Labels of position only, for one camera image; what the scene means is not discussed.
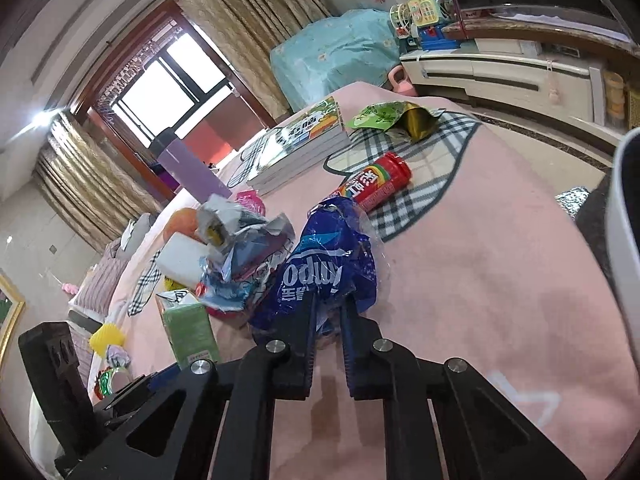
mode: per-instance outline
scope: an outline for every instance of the gold curtain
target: gold curtain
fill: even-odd
[[[55,211],[96,251],[129,220],[162,209],[67,112],[53,121],[33,176]]]
[[[288,108],[271,71],[274,47],[330,16],[322,0],[176,0],[274,118]]]

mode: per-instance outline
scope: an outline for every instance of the window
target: window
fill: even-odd
[[[184,33],[146,64],[112,107],[148,148],[165,128],[184,138],[191,128],[180,126],[203,105],[213,109],[229,94],[225,75]]]

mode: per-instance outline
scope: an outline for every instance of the turquoise cloth cover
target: turquoise cloth cover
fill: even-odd
[[[398,64],[389,14],[373,9],[311,23],[271,51],[271,69],[294,112],[356,81],[382,86]]]

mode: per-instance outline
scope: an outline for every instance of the pink plastic package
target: pink plastic package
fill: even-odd
[[[236,195],[236,202],[244,208],[247,208],[249,211],[258,213],[259,215],[264,216],[266,213],[264,202],[253,189],[238,192]]]

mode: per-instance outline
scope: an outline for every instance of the picture frame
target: picture frame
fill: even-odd
[[[0,273],[0,371],[4,354],[23,309],[24,296]]]

